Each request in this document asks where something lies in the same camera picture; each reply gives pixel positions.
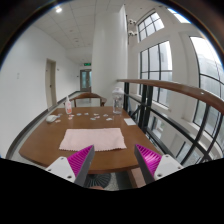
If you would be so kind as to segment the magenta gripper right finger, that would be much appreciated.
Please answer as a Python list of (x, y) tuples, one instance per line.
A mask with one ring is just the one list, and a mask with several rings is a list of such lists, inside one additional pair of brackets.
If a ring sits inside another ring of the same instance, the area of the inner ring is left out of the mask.
[(183, 166), (169, 154), (160, 155), (139, 144), (135, 145), (134, 154), (146, 184), (183, 169)]

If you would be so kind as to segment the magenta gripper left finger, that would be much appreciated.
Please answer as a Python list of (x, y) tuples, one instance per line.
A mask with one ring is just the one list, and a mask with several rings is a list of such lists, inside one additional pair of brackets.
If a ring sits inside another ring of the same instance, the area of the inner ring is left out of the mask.
[(69, 157), (60, 156), (46, 171), (83, 187), (94, 155), (94, 146), (90, 145)]

